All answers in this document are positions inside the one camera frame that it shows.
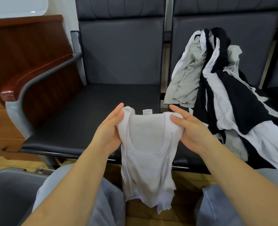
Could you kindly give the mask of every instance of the clothing tag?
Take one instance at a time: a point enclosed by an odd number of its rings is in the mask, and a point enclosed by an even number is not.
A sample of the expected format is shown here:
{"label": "clothing tag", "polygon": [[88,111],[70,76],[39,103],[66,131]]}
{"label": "clothing tag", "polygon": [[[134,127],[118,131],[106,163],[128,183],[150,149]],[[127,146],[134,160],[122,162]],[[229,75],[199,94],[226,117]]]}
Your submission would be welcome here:
{"label": "clothing tag", "polygon": [[142,110],[143,111],[143,115],[150,115],[153,113],[153,110],[152,109],[145,109],[145,110]]}

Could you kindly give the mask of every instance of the tank top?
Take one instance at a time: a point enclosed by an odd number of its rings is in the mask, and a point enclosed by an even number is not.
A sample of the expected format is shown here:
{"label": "tank top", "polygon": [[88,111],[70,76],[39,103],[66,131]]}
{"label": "tank top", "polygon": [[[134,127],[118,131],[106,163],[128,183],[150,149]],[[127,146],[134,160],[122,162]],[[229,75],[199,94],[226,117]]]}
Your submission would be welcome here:
{"label": "tank top", "polygon": [[125,201],[139,198],[157,212],[171,208],[175,183],[172,162],[183,128],[170,120],[178,113],[136,115],[124,107],[124,117],[117,125],[122,141],[122,188]]}

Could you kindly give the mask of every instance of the pant leg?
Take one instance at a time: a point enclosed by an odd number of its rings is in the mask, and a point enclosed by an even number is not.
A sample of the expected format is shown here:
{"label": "pant leg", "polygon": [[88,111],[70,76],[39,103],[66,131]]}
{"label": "pant leg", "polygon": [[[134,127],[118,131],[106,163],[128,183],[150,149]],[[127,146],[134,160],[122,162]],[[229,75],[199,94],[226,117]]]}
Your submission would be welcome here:
{"label": "pant leg", "polygon": [[[50,175],[36,194],[32,211],[51,193],[74,164],[62,166]],[[88,226],[123,226],[125,224],[125,202],[123,193],[105,178],[96,195]]]}
{"label": "pant leg", "polygon": [[[257,171],[278,186],[278,170],[264,168]],[[203,194],[195,209],[197,226],[245,225],[218,184],[203,188]]]}

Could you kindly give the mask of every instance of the floor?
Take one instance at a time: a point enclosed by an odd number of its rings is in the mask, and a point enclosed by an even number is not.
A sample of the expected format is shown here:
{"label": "floor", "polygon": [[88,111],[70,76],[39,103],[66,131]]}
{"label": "floor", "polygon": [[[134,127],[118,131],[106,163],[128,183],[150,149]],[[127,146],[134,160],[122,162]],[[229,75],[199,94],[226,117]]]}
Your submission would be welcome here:
{"label": "floor", "polygon": [[[7,160],[0,157],[0,170],[6,167],[19,167],[34,172],[37,168],[45,167],[42,162]],[[121,187],[122,179],[119,165],[107,164],[104,177]],[[194,207],[202,195],[201,188],[214,184],[211,175],[173,171],[172,177],[177,190],[172,200],[170,210],[157,213],[156,208],[149,208],[140,200],[135,199],[126,203],[126,226],[192,226],[195,225]]]}

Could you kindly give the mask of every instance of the pile of clothes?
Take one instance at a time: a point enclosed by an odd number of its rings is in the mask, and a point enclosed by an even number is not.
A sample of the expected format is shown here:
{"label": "pile of clothes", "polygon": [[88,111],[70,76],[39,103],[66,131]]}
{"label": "pile of clothes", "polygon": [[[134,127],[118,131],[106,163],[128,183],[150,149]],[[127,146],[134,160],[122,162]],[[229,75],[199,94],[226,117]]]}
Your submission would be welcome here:
{"label": "pile of clothes", "polygon": [[239,70],[239,46],[222,28],[196,31],[172,73],[165,104],[188,108],[254,167],[278,169],[278,112]]}

